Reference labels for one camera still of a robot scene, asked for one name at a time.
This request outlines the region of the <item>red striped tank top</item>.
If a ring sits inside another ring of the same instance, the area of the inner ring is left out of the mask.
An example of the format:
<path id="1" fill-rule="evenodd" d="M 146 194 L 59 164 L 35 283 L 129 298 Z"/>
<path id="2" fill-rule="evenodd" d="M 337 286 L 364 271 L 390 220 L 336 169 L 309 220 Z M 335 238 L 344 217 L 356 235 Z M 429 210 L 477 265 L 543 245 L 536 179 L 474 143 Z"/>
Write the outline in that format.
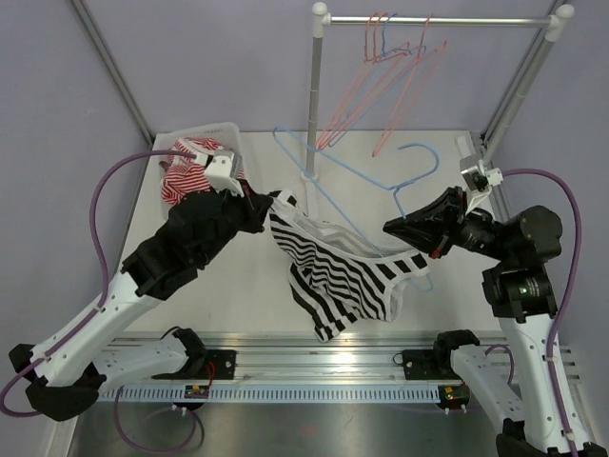
<path id="1" fill-rule="evenodd" d="M 201 190 L 197 190 L 197 184 L 203 178 L 204 168 L 194 163 L 195 154 L 197 152 L 213 154 L 220 149 L 230 148 L 211 137 L 178 138 L 170 149 L 172 153 L 160 161 L 160 166 L 164 171 L 161 180 L 162 200 L 173 207 L 188 194 L 200 192 Z M 241 166 L 240 182 L 244 180 L 245 176 Z"/>

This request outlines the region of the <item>black white striped tank top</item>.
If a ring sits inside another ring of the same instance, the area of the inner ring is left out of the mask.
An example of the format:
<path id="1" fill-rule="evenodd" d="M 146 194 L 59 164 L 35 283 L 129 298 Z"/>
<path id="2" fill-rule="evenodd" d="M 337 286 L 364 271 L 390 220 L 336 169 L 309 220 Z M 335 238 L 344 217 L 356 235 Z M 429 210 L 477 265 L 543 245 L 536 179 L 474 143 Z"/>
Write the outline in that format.
<path id="1" fill-rule="evenodd" d="M 293 300 L 323 343 L 360 320 L 394 322 L 405 289 L 429 274 L 426 260 L 413 248 L 372 248 L 346 228 L 308 218 L 291 191 L 270 196 L 270 231 L 290 259 Z"/>

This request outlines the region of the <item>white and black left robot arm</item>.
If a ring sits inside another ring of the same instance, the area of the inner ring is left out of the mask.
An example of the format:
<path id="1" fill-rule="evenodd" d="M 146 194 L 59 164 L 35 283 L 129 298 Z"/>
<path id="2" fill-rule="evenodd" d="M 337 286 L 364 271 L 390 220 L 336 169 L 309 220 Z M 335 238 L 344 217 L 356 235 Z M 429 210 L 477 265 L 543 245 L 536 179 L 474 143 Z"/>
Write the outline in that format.
<path id="1" fill-rule="evenodd" d="M 115 355 L 103 351 L 130 324 L 196 280 L 238 233 L 263 232 L 273 199 L 248 183 L 242 187 L 241 196 L 227 190 L 188 194 L 124 260 L 95 302 L 47 341 L 10 351 L 13 368 L 29 382 L 30 416 L 63 422 L 120 386 L 147 378 L 193 379 L 204 371 L 207 349 L 190 328 Z"/>

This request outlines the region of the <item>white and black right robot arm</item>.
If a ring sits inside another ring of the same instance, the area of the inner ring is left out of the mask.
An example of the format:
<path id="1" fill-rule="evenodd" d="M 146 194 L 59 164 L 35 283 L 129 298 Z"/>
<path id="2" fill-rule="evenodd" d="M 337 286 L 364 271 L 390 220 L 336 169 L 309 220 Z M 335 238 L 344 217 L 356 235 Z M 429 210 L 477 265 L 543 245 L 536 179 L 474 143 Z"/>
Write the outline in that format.
<path id="1" fill-rule="evenodd" d="M 486 302 L 507 341 L 520 389 L 490 366 L 471 331 L 438 335 L 433 369 L 465 382 L 496 432 L 500 456 L 605 456 L 569 395 L 560 347 L 551 334 L 559 308 L 546 263 L 561 253 L 559 216 L 533 206 L 505 223 L 469 209 L 463 189 L 447 189 L 428 206 L 386 222 L 390 234 L 433 259 L 453 247 L 496 260 L 482 274 Z"/>

